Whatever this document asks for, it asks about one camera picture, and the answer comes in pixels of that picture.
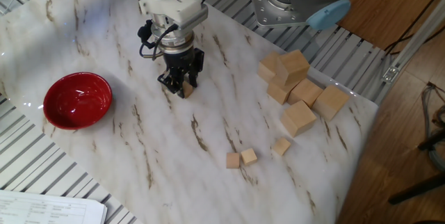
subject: wooden block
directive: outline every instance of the wooden block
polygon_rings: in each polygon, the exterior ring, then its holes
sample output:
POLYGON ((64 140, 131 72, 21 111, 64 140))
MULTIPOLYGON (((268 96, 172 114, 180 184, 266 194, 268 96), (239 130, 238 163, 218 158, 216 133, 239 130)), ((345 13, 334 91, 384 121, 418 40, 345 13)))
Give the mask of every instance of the wooden block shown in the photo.
POLYGON ((279 81, 284 86, 306 78, 310 67, 311 65, 300 50, 295 50, 278 57, 276 72, 277 76, 281 78, 279 81))
POLYGON ((310 129, 317 117, 304 101, 299 101, 286 109, 281 117, 281 123, 292 137, 310 129))
POLYGON ((255 155, 255 152, 252 148, 242 151, 241 157, 243 158, 244 165, 249 166, 251 164, 254 164, 257 162, 257 156, 255 155))
POLYGON ((182 82, 182 89, 184 90, 184 99, 187 99, 193 93, 193 86, 187 81, 182 82))
POLYGON ((281 137, 276 144, 273 146, 274 151, 279 155, 283 156, 283 154, 289 149, 291 143, 287 141, 285 137, 281 137))
POLYGON ((275 68, 277 67, 278 56, 280 54, 273 51, 259 62, 258 75, 267 83, 277 74, 275 68))
POLYGON ((323 89, 319 88, 312 81, 303 79, 300 83, 291 91, 287 103, 290 105, 299 102, 300 100, 306 102, 306 105, 311 108, 318 96, 323 92, 323 89))
POLYGON ((349 95, 339 90, 336 86, 328 86, 318 96, 312 107, 317 114, 330 121, 349 100, 349 95))
POLYGON ((291 94, 292 89, 295 88, 295 86, 297 86, 297 84, 298 84, 298 81, 295 83, 292 83, 290 85, 283 86, 283 85, 281 85, 280 78, 278 76, 275 76, 269 82, 269 86, 267 87, 267 93, 273 99, 275 99, 278 103, 283 105, 289 98, 289 95, 291 94))
POLYGON ((239 153, 227 153, 227 168, 239 168, 239 153))

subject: marble table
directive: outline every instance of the marble table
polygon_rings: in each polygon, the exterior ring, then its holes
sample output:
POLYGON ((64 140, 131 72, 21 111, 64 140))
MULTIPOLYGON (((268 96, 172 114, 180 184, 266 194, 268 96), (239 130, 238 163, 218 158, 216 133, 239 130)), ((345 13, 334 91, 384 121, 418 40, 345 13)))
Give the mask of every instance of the marble table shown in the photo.
POLYGON ((289 105, 267 96, 256 71, 283 51, 210 8, 195 29, 206 54, 199 88, 180 99, 156 80, 163 61, 138 55, 145 20, 138 0, 31 0, 0 18, 0 93, 143 223, 334 223, 378 107, 311 69, 350 100, 280 157, 271 147, 288 136, 289 105), (60 130, 42 101, 78 71, 107 79, 113 105, 92 127, 60 130), (225 168, 227 152, 251 147, 256 164, 225 168))

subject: metal grate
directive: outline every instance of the metal grate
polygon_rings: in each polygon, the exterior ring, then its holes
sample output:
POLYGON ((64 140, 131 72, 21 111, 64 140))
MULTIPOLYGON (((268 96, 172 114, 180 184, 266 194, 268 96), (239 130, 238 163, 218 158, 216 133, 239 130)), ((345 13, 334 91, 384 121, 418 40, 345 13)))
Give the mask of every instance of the metal grate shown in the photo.
POLYGON ((140 223, 0 95, 0 189, 97 200, 108 224, 140 223))

